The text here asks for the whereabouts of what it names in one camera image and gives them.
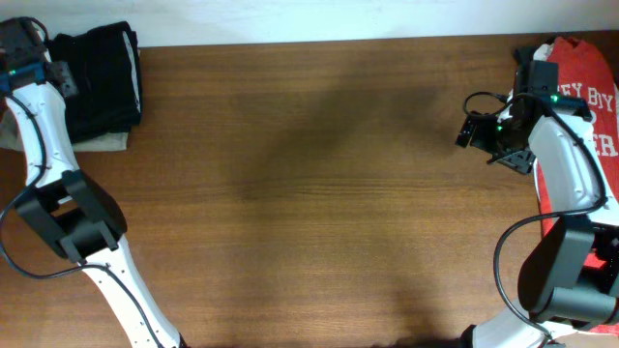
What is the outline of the black shorts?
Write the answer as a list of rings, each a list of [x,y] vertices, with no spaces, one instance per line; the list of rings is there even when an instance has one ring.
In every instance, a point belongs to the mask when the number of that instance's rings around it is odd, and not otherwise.
[[[128,133],[141,122],[143,89],[136,32],[127,21],[47,45],[54,61],[66,62],[77,94],[65,99],[71,142],[109,133]]]

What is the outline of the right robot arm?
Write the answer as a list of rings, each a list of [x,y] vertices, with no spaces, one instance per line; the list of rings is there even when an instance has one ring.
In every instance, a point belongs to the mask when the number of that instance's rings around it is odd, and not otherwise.
[[[618,321],[618,201],[595,150],[587,102],[558,91],[559,67],[531,60],[516,70],[494,112],[467,111],[459,147],[476,147],[521,174],[540,165],[551,212],[526,217],[499,238],[493,276],[505,309],[462,335],[465,347],[552,347],[558,337]],[[519,228],[552,226],[523,262],[516,301],[500,277],[501,250]]]

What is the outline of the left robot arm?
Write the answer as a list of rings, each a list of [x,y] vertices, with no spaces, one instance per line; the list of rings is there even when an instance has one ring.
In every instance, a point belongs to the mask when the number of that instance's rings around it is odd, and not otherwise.
[[[159,309],[130,251],[127,221],[114,198],[82,171],[66,123],[66,101],[79,91],[69,66],[48,51],[35,18],[2,21],[1,97],[13,113],[26,158],[16,211],[72,266],[44,279],[84,273],[98,287],[133,347],[183,347],[185,339]]]

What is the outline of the folded khaki shorts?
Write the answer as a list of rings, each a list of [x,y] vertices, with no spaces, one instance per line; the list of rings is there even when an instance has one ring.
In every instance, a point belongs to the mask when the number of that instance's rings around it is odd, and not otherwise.
[[[106,133],[93,139],[73,144],[75,152],[122,152],[128,148],[129,133]],[[23,145],[15,117],[10,110],[1,116],[1,147],[17,152],[23,151]]]

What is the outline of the dark garment at table corner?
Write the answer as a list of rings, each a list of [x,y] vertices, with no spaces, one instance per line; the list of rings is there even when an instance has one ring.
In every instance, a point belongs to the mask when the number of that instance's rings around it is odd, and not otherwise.
[[[513,57],[516,63],[520,65],[528,64],[534,59],[534,54],[537,48],[535,46],[522,46],[513,51]]]

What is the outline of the red soccer t-shirt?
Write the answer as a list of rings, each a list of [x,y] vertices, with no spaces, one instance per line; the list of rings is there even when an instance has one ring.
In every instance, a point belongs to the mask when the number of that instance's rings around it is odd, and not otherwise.
[[[559,66],[558,91],[587,101],[594,145],[614,195],[618,194],[618,87],[599,49],[575,38],[558,37],[548,62]]]

